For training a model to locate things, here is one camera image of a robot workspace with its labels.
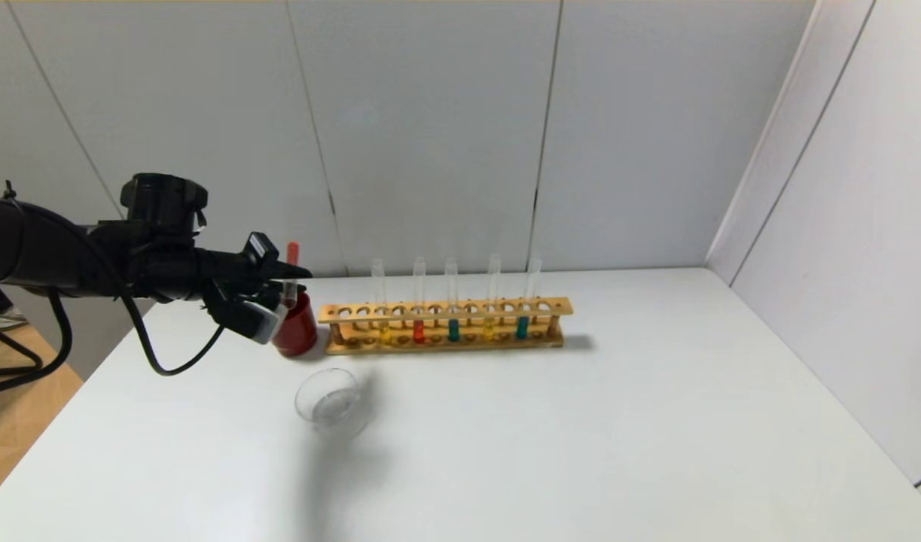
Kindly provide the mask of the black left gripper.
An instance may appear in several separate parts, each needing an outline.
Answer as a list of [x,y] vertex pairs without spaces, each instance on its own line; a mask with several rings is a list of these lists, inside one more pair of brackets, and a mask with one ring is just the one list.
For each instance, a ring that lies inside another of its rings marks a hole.
[[271,291],[280,296],[299,296],[305,285],[295,280],[313,277],[309,269],[279,261],[280,253],[270,237],[260,231],[250,233],[243,250],[215,251],[195,249],[197,272],[209,280],[223,282],[270,282]]

